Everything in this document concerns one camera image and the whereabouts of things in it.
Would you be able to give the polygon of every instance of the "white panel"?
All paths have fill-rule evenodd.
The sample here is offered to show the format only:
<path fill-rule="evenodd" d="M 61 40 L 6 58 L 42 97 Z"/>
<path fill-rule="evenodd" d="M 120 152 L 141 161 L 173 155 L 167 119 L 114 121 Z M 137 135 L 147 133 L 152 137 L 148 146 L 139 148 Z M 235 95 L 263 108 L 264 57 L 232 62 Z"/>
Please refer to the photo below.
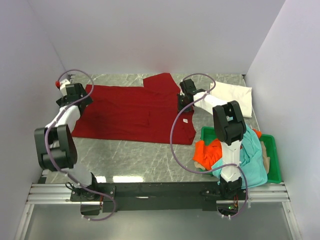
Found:
<path fill-rule="evenodd" d="M 41 172 L 34 130 L 58 111 L 64 68 L 27 1 L 2 1 L 0 23 L 0 239 L 11 240 Z"/>
<path fill-rule="evenodd" d="M 246 74 L 284 0 L 29 0 L 63 65 Z"/>
<path fill-rule="evenodd" d="M 287 0 L 246 76 L 306 240 L 320 235 L 319 11 L 319 0 Z"/>

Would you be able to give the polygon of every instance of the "orange clothing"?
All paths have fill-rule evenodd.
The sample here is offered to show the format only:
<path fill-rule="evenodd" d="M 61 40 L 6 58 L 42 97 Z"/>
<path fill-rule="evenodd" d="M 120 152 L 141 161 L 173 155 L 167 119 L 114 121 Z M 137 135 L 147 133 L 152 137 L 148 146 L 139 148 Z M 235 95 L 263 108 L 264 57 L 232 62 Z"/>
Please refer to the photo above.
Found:
<path fill-rule="evenodd" d="M 253 129 L 258 138 L 262 133 Z M 210 170 L 211 167 L 222 158 L 221 142 L 216 138 L 208 146 L 205 145 L 205 141 L 200 140 L 195 143 L 195 152 L 193 160 L 204 166 L 206 170 Z"/>

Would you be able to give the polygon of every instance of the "white cloth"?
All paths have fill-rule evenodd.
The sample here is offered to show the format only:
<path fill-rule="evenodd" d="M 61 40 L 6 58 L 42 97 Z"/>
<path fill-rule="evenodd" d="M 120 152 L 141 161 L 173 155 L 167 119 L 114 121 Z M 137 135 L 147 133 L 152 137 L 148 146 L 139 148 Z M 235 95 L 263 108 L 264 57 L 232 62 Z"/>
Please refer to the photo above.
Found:
<path fill-rule="evenodd" d="M 231 102 L 237 101 L 240 105 L 242 115 L 245 118 L 252 118 L 252 87 L 232 85 L 216 81 L 215 88 L 210 94 L 221 100 Z"/>

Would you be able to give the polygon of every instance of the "marble table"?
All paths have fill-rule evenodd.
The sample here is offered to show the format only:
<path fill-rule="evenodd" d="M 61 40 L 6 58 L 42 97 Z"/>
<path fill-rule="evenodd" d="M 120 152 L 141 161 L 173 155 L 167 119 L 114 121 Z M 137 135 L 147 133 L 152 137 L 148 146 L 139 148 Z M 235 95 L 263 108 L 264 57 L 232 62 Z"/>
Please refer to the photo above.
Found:
<path fill-rule="evenodd" d="M 96 85 L 104 86 L 142 86 L 143 79 L 154 74 L 100 74 L 92 75 Z M 179 83 L 187 74 L 172 74 Z M 240 74 L 210 74 L 216 81 L 233 85 L 245 86 Z M 193 76 L 197 88 L 207 90 L 211 80 L 205 76 Z M 74 82 L 85 87 L 90 81 L 84 75 L 73 75 Z M 174 145 L 178 159 L 188 168 L 195 170 L 192 157 L 195 143 L 200 140 L 201 128 L 213 127 L 213 117 L 203 109 L 195 108 L 193 126 L 196 135 L 192 145 Z M 256 116 L 245 118 L 245 122 L 254 129 L 259 129 Z M 126 140 L 100 140 L 74 137 L 81 162 L 92 172 L 99 182 L 199 182 L 217 181 L 211 175 L 194 174 L 182 169 L 172 156 L 170 145 L 162 143 L 135 142 Z M 47 174 L 46 183 L 61 184 L 68 178 L 57 172 Z"/>

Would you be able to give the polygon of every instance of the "turquoise cloth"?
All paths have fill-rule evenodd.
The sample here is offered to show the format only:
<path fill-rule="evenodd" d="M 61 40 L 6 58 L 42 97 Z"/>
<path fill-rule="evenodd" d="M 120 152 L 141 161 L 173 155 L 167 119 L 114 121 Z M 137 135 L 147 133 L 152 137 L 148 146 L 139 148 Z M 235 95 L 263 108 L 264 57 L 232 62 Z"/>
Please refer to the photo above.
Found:
<path fill-rule="evenodd" d="M 261 144 L 257 134 L 248 125 L 246 125 L 246 132 L 243 135 L 240 161 L 240 167 L 244 172 L 249 188 L 260 186 L 267 182 L 268 176 L 263 163 Z M 212 166 L 212 169 L 222 165 L 221 158 Z M 219 178 L 221 169 L 212 172 L 212 174 Z M 243 177 L 242 188 L 246 188 Z"/>

